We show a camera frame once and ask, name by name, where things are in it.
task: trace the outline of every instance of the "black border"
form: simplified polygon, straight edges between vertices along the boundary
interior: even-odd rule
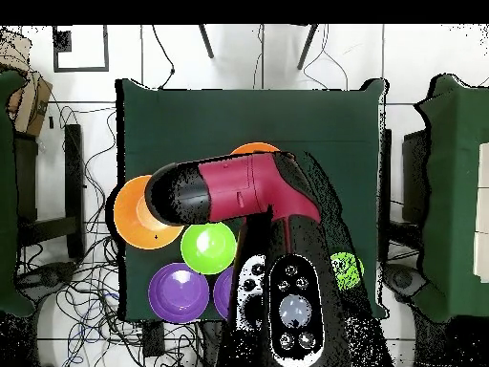
[[[59,50],[54,45],[54,39],[58,33],[57,26],[53,26],[53,68],[54,72],[109,72],[109,34],[107,33],[107,25],[103,25],[103,58],[104,65],[102,67],[90,68],[60,68],[58,65]]]

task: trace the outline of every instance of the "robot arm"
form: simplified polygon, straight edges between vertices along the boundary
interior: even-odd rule
[[[223,367],[350,367],[320,208],[292,155],[172,163],[153,175],[145,198],[150,212],[167,225],[245,217]],[[251,299],[256,291],[263,298],[261,322],[250,325],[245,314],[257,302]]]

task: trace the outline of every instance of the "white tile floor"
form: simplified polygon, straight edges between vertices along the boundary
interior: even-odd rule
[[[215,54],[209,59],[198,26],[156,26],[159,39],[172,59],[176,73],[168,88],[187,89],[251,89],[256,61],[261,52],[257,38],[258,24],[206,26]],[[32,41],[31,66],[53,84],[53,94],[60,108],[69,106],[75,113],[83,131],[83,153],[87,161],[96,152],[113,144],[110,129],[115,131],[116,78],[132,78],[148,87],[158,87],[168,77],[170,64],[155,39],[151,26],[108,26],[109,72],[54,73],[53,40],[51,27],[10,27],[22,32]],[[91,44],[83,31],[73,34],[75,59],[88,61],[83,52]],[[310,47],[306,65],[321,50],[324,25],[320,25]],[[265,87],[267,89],[314,89],[319,85],[307,79],[296,65],[308,35],[308,28],[290,25],[266,25]],[[393,129],[392,199],[402,201],[401,142],[405,134],[424,128],[421,116],[413,103],[426,97],[430,79],[441,73],[453,73],[469,85],[479,85],[489,76],[488,31],[486,25],[335,25],[329,26],[325,51],[341,64],[348,75],[349,90],[358,89],[365,80],[384,76],[390,83],[387,95],[387,127]],[[329,88],[346,89],[342,71],[326,55],[319,57],[308,68],[308,74]],[[256,74],[257,88],[261,84],[261,62]],[[37,160],[37,207],[39,219],[64,215],[64,156],[63,131],[59,128],[59,109],[52,98],[47,116],[54,119],[54,129],[45,122],[39,137],[40,152]],[[66,118],[69,110],[65,109]],[[116,150],[94,158],[89,170],[108,195],[117,182]],[[98,207],[94,188],[88,185],[85,193],[85,215],[88,220]],[[392,216],[401,219],[399,205],[393,205]],[[102,212],[100,221],[104,221]],[[107,232],[104,224],[99,232]],[[87,246],[95,240],[87,235]],[[65,238],[43,243],[44,251],[33,260],[35,264],[67,260]],[[27,249],[27,256],[37,252]],[[394,248],[391,255],[398,253]],[[94,254],[103,261],[102,249]],[[117,278],[110,285],[117,287]],[[74,299],[84,301],[78,294]],[[51,296],[43,306],[39,318],[39,351],[44,364],[60,367],[68,356],[67,337],[75,324],[68,314],[73,309],[64,294]],[[385,287],[382,303],[390,312],[382,321],[384,333],[396,367],[410,367],[414,358],[415,327],[411,311],[397,303]],[[88,304],[80,313],[88,310]],[[71,367],[94,367],[107,349],[102,342],[87,343],[84,361]],[[138,367],[124,346],[114,346],[96,367]]]

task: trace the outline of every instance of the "lime green object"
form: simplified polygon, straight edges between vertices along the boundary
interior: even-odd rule
[[[181,237],[181,256],[190,269],[217,274],[227,269],[236,254],[236,238],[223,223],[190,226]]]
[[[363,264],[360,259],[358,259],[358,262],[363,274]],[[352,289],[360,282],[360,274],[356,268],[356,260],[353,254],[346,252],[334,253],[331,256],[331,264],[340,291]]]

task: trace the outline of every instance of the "green table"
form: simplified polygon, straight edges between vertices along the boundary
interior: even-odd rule
[[[330,176],[342,202],[343,219],[365,266],[373,314],[385,315],[375,304],[381,79],[350,92],[153,91],[127,79],[118,80],[116,87],[117,161],[125,165],[125,178],[119,170],[117,187],[170,162],[227,155],[253,141],[298,156],[307,151]],[[241,220],[226,224],[238,234]],[[163,266],[182,262],[180,241],[181,236],[155,250],[126,246],[120,285],[127,320],[158,319],[147,298],[149,282]],[[208,277],[211,291],[216,278]],[[212,297],[202,319],[220,319]]]
[[[473,272],[478,149],[489,142],[489,90],[437,76],[419,109],[431,136],[422,261],[430,283],[414,301],[435,322],[456,315],[489,316],[489,284],[480,283]]]

